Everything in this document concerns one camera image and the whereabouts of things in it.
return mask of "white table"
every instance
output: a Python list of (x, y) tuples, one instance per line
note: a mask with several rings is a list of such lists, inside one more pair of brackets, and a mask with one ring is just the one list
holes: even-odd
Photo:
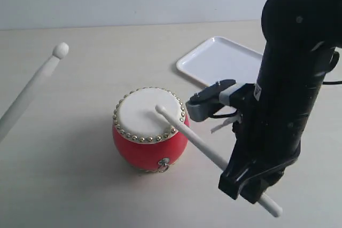
[[(298, 162), (268, 190), (284, 208), (278, 219), (223, 194), (221, 171), (191, 144), (163, 174), (138, 174), (118, 154), (119, 99), (155, 85), (186, 101), (200, 88), (175, 62), (216, 35), (263, 52), (258, 21), (0, 32), (0, 115), (55, 44), (70, 46), (0, 144), (0, 227), (340, 227), (342, 86), (322, 88)], [(341, 64), (327, 79), (342, 79)], [(220, 122), (191, 127), (229, 159), (231, 128), (210, 134)]]

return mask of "white drumhead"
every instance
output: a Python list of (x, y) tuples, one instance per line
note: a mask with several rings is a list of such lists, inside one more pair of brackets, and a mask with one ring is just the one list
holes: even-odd
[(172, 126), (156, 112), (157, 104), (165, 106), (175, 118), (185, 120), (183, 104), (172, 93), (159, 88), (140, 89), (126, 96), (116, 109), (121, 134), (128, 134), (130, 140), (145, 144), (174, 135), (175, 129), (171, 132)]

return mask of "drum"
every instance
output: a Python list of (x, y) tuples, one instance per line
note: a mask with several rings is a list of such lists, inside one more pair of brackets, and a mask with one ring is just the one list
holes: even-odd
[(156, 112), (156, 104), (189, 126), (185, 106), (176, 94), (164, 88), (137, 89), (125, 95), (114, 110), (113, 139), (133, 167), (164, 172), (182, 155), (188, 140)]

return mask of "white drumstick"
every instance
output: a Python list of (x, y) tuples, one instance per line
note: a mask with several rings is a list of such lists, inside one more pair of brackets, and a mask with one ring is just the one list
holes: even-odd
[(0, 142), (5, 138), (7, 133), (12, 129), (17, 120), (25, 112), (29, 104), (34, 99), (39, 87), (50, 77), (58, 65), (68, 54), (69, 46), (66, 43), (60, 43), (53, 49), (52, 55), (44, 62), (44, 64), (36, 71), (24, 89), (17, 96), (10, 108), (0, 119)]
[[(210, 149), (205, 142), (188, 126), (181, 123), (179, 120), (173, 118), (167, 110), (160, 105), (156, 105), (156, 111), (161, 114), (171, 125), (173, 125), (179, 132), (184, 134), (192, 144), (195, 145), (204, 155), (206, 155), (212, 162), (214, 162), (222, 171), (224, 171), (228, 165), (227, 161)], [(258, 203), (264, 207), (274, 217), (280, 217), (283, 209), (273, 201), (265, 193), (261, 196)]]

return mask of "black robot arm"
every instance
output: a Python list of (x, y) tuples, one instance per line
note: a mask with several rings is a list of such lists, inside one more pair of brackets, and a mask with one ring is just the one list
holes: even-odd
[[(267, 0), (261, 27), (267, 41), (254, 84), (217, 82), (186, 103), (189, 117), (232, 117), (236, 143), (219, 189), (256, 203), (300, 154), (301, 135), (325, 75), (342, 45), (342, 0)], [(237, 111), (215, 113), (224, 106)]]

